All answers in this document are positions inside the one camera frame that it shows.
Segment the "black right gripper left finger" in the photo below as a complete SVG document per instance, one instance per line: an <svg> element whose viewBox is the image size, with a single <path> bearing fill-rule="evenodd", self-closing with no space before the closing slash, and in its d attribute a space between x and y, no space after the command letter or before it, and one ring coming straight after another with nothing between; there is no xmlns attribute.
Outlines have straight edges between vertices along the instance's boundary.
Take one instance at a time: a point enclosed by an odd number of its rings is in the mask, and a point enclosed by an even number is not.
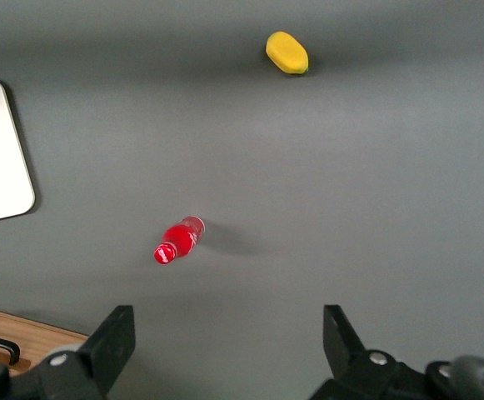
<svg viewBox="0 0 484 400"><path fill-rule="evenodd" d="M133 306L119 305L76 350L54 352L15 377L0 364L0 399L105 399L135 346Z"/></svg>

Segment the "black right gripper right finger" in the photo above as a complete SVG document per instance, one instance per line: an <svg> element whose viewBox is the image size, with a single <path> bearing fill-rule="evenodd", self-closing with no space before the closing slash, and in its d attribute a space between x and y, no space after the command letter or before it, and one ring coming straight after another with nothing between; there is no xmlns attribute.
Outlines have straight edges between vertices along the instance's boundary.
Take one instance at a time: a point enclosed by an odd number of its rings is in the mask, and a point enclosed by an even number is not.
<svg viewBox="0 0 484 400"><path fill-rule="evenodd" d="M338 305L323 309L322 344L332 377L312 399L484 399L484 358L430 362L424 372L367 349Z"/></svg>

